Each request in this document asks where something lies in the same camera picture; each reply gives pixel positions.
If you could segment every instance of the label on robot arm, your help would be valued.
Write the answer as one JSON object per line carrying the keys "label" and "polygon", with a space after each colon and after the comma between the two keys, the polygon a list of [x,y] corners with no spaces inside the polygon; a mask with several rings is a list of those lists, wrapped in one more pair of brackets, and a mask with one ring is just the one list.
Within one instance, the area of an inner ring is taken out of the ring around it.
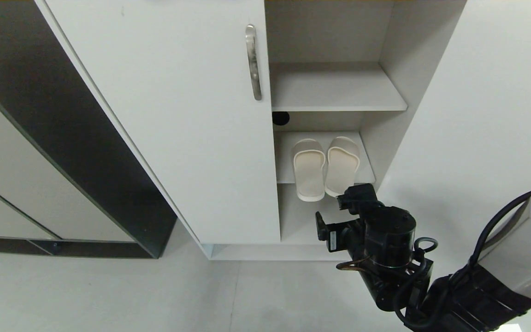
{"label": "label on robot arm", "polygon": [[337,232],[332,231],[329,233],[329,250],[337,249]]}

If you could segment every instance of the gray floor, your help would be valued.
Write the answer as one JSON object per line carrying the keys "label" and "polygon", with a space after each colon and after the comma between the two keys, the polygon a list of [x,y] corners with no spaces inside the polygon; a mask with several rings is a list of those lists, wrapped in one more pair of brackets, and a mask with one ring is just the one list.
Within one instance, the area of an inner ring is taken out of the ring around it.
{"label": "gray floor", "polygon": [[407,331],[334,265],[209,262],[179,223],[158,261],[0,254],[0,332]]}

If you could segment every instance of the door handle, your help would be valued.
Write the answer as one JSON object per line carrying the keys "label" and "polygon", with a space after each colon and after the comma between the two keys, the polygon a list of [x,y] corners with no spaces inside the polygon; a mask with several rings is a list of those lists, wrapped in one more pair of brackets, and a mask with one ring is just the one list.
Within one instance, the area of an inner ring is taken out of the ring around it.
{"label": "door handle", "polygon": [[247,58],[249,59],[249,76],[255,100],[261,100],[260,71],[257,67],[257,52],[255,51],[255,27],[250,24],[245,28],[245,42],[247,43]]}

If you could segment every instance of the white slipper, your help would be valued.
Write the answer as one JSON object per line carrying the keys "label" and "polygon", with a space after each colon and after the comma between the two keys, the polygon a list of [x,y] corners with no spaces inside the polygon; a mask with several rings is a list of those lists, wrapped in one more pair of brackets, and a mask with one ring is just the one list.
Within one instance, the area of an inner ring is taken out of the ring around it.
{"label": "white slipper", "polygon": [[351,139],[336,137],[327,151],[327,160],[325,192],[333,197],[343,195],[347,188],[354,185],[356,171],[360,167],[360,149]]}
{"label": "white slipper", "polygon": [[302,139],[294,145],[291,153],[297,196],[305,202],[322,200],[325,197],[325,153],[320,143],[310,138]]}

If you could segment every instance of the white shelf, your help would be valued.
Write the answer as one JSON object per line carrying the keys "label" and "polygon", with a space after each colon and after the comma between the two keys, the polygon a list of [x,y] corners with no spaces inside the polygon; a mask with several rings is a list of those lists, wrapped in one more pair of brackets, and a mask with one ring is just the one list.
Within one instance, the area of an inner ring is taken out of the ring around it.
{"label": "white shelf", "polygon": [[274,149],[276,150],[276,179],[278,183],[295,183],[295,175],[292,170],[291,149],[304,138],[316,139],[325,154],[327,149],[337,136],[346,136],[352,139],[360,148],[360,168],[356,173],[356,183],[374,183],[376,181],[366,149],[358,132],[274,132]]}
{"label": "white shelf", "polygon": [[272,110],[406,111],[378,63],[271,63]]}
{"label": "white shelf", "polygon": [[317,238],[314,213],[321,212],[325,223],[341,223],[354,220],[347,210],[339,210],[337,199],[329,195],[318,202],[303,202],[296,195],[292,184],[278,185],[278,206],[280,210],[280,233],[282,244],[323,244]]}

